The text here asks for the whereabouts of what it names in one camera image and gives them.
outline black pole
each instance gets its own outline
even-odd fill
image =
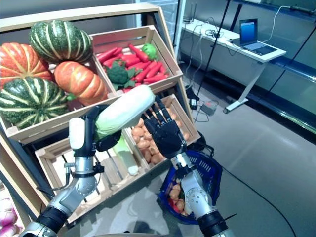
[[[221,21],[221,25],[219,26],[218,32],[216,34],[215,42],[211,46],[212,47],[212,51],[211,51],[211,54],[209,55],[209,58],[208,58],[208,61],[207,61],[207,65],[206,65],[206,68],[205,68],[205,71],[204,71],[204,74],[203,74],[203,77],[202,77],[202,81],[201,81],[201,83],[199,85],[199,88],[198,88],[198,91],[197,91],[197,96],[199,94],[199,91],[201,90],[204,78],[205,78],[205,76],[207,74],[207,69],[208,69],[209,63],[211,62],[211,59],[212,59],[212,56],[213,56],[213,53],[214,53],[214,49],[215,49],[215,46],[216,46],[216,43],[217,43],[217,39],[219,38],[221,29],[223,28],[223,23],[224,23],[224,19],[225,19],[227,10],[228,10],[229,3],[231,2],[231,0],[226,0],[226,1],[227,1],[227,4],[226,4],[226,7],[225,7],[225,11],[224,11],[224,15],[223,15],[223,18],[222,18],[222,21]]]

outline laptop screen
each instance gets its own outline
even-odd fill
[[[257,42],[258,21],[257,19],[240,21],[240,45]]]

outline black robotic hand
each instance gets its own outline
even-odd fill
[[[142,114],[142,119],[161,154],[171,159],[177,154],[185,152],[187,143],[176,122],[171,119],[166,107],[157,96],[155,101],[157,106],[155,104],[152,105],[153,111],[146,110]]]

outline wooden crate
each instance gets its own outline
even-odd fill
[[[128,45],[130,43],[137,48],[141,48],[146,43],[153,44],[158,52],[158,60],[162,62],[166,69],[169,68],[168,71],[170,73],[169,78],[149,85],[153,93],[159,93],[174,87],[181,80],[183,73],[153,25],[92,34],[90,36],[93,38],[93,52],[96,55],[114,47],[122,47],[123,53],[129,54],[130,49]],[[99,62],[95,63],[99,67],[99,70],[102,71],[103,76],[108,78],[102,65]]]
[[[111,82],[108,80],[107,77],[104,77],[103,70],[100,70],[100,67],[98,67],[96,64],[96,59],[94,56],[86,64],[92,71],[94,71],[96,74],[100,76],[100,78],[104,81],[107,90],[108,90],[108,99],[98,102],[96,104],[83,107],[82,105],[76,105],[73,107],[73,103],[70,104],[71,110],[70,112],[60,115],[56,118],[49,119],[47,121],[35,124],[33,126],[29,126],[27,128],[19,130],[16,126],[6,121],[1,115],[0,115],[0,123],[5,131],[5,134],[8,138],[11,138],[15,141],[19,141],[20,143],[27,144],[32,141],[35,141],[37,139],[40,139],[42,137],[45,137],[47,135],[53,134],[55,132],[61,131],[65,128],[67,128],[68,121],[71,118],[79,117],[83,114],[85,114],[89,109],[95,105],[98,104],[110,104],[113,101],[116,100],[116,94],[115,90],[113,89]],[[50,65],[51,71],[54,71],[54,68],[56,65],[52,64]]]
[[[194,128],[194,125],[192,124],[191,120],[188,118],[187,114],[184,112],[183,108],[181,107],[179,101],[177,100],[176,96],[174,94],[169,95],[167,97],[164,97],[161,99],[163,104],[170,108],[170,110],[177,116],[176,120],[179,120],[182,124],[182,127],[180,128],[181,131],[187,132],[189,134],[189,138],[187,140],[187,145],[190,145],[191,143],[195,142],[197,139],[200,138],[199,133]],[[132,129],[128,128],[126,129],[126,135],[128,136],[128,141],[130,142],[130,146],[134,146],[138,150],[138,154],[143,157],[142,153],[137,148],[137,145],[132,138]]]
[[[25,212],[25,210],[19,205],[19,203],[11,196],[6,186],[4,186],[2,190],[0,190],[0,199],[4,198],[9,198],[11,200],[12,206],[18,217],[15,225],[19,227],[18,234],[20,234],[32,220],[29,217],[29,215]]]
[[[0,145],[0,170],[34,215],[39,216],[41,207],[46,207],[46,197],[37,194],[2,145]]]
[[[127,141],[125,132],[123,132],[123,136]],[[100,174],[101,178],[97,189],[92,194],[88,195],[86,200],[84,200],[76,211],[68,218],[69,223],[86,214],[104,200],[149,171],[149,166],[139,154],[138,149],[130,147],[130,151],[133,153],[139,169],[139,173],[136,176],[128,174],[126,166],[118,159],[113,149],[109,149],[102,153],[96,152],[95,160],[101,162],[105,167],[105,172]],[[63,186],[66,182],[64,163],[75,161],[73,151],[70,148],[69,139],[67,138],[39,149],[35,154],[50,185],[54,188]]]

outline laptop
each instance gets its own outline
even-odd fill
[[[257,41],[258,19],[241,20],[239,22],[239,33],[239,45],[243,49],[261,56],[277,50]]]

